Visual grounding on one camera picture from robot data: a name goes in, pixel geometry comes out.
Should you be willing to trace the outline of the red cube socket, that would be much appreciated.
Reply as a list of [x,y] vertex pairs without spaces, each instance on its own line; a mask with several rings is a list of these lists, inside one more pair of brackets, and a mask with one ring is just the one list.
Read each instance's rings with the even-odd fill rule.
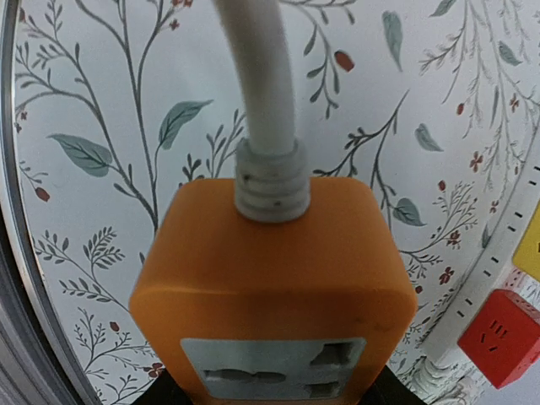
[[519,380],[539,359],[539,310],[496,289],[457,344],[496,389]]

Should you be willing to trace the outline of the white multicolour power strip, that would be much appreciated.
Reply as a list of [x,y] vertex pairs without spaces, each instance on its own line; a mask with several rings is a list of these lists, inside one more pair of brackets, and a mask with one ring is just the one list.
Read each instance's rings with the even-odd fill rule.
[[539,161],[527,161],[484,247],[453,301],[421,343],[410,389],[426,404],[471,404],[479,378],[502,387],[528,368],[537,344],[535,309],[519,295],[525,272],[512,258],[539,217]]

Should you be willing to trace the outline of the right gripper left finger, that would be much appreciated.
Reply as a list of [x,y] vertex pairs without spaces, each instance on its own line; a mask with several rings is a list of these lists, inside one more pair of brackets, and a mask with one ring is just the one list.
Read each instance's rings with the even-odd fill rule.
[[163,369],[150,388],[138,398],[138,405],[192,405],[187,394],[176,384],[167,369]]

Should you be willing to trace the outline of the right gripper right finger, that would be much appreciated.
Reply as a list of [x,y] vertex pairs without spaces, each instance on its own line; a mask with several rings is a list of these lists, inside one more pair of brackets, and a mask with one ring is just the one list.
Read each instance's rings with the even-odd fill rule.
[[385,366],[360,399],[360,405],[424,405],[424,402]]

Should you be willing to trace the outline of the yellow cube socket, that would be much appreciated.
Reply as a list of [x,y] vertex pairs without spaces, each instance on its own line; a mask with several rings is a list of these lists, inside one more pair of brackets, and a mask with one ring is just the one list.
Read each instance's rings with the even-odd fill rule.
[[539,214],[532,217],[512,258],[513,264],[535,280],[539,275]]

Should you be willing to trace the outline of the orange USB power strip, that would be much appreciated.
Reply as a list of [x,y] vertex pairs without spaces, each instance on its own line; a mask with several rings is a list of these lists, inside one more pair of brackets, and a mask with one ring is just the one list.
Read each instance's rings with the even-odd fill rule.
[[231,179],[176,193],[129,300],[196,404],[355,404],[418,299],[374,193],[313,178],[299,219],[261,224]]

